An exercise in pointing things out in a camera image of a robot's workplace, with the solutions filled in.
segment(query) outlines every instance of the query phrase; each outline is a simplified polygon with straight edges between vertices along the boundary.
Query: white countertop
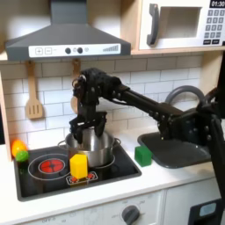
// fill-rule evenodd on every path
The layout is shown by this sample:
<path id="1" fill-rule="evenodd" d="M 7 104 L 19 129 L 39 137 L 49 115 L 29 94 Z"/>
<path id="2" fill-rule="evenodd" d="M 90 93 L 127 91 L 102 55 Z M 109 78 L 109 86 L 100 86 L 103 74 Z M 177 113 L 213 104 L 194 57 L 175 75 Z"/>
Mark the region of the white countertop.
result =
<path id="1" fill-rule="evenodd" d="M 134 159 L 137 137 L 151 129 L 135 129 L 114 133 L 122 141 L 123 148 Z M 20 202 L 17 198 L 13 163 L 7 162 L 6 148 L 0 147 L 0 224 L 16 224 L 25 221 L 91 207 L 112 200 L 119 200 L 145 192 L 182 185 L 214 177 L 211 163 L 203 163 L 182 169 L 165 169 L 155 162 L 139 167 L 142 175 L 108 185 L 95 186 L 79 191 L 58 194 L 39 200 Z"/>

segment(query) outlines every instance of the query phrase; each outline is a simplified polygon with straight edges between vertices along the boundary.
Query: microwave keypad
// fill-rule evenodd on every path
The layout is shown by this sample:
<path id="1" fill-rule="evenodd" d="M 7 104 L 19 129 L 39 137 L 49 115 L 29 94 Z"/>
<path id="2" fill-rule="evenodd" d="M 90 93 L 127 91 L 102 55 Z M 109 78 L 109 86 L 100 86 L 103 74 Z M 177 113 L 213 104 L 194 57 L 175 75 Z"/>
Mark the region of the microwave keypad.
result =
<path id="1" fill-rule="evenodd" d="M 223 28 L 225 10 L 210 9 L 207 13 L 207 24 L 203 45 L 220 44 L 221 30 Z"/>

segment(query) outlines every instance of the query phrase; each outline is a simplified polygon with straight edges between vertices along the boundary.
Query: microwave display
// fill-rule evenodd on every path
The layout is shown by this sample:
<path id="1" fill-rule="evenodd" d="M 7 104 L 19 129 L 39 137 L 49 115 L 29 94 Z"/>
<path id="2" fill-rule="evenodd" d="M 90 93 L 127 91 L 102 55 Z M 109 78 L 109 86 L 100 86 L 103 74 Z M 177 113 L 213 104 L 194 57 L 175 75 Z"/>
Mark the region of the microwave display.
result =
<path id="1" fill-rule="evenodd" d="M 210 2 L 210 8 L 225 8 L 225 1 L 222 0 L 211 0 Z"/>

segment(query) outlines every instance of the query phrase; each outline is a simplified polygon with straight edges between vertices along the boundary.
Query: gray knob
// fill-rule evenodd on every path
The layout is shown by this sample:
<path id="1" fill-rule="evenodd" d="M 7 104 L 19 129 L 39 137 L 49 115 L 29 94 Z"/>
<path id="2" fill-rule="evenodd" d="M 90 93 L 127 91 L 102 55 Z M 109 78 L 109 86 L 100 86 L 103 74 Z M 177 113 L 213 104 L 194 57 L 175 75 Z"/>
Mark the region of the gray knob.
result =
<path id="1" fill-rule="evenodd" d="M 122 218 L 127 225 L 132 225 L 140 216 L 140 211 L 136 206 L 126 207 L 122 212 Z"/>

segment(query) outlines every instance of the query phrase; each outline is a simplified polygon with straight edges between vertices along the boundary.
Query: black stovetop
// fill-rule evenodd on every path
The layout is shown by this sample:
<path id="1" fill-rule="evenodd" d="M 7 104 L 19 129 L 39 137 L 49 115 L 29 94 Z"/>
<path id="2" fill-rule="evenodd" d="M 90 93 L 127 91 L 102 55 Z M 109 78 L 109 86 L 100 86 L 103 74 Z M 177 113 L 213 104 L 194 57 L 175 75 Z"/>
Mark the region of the black stovetop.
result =
<path id="1" fill-rule="evenodd" d="M 69 173 L 69 152 L 58 147 L 29 151 L 28 163 L 15 165 L 18 199 L 34 200 L 95 185 L 134 178 L 142 173 L 121 146 L 113 148 L 114 163 L 89 169 L 89 177 L 75 180 Z"/>

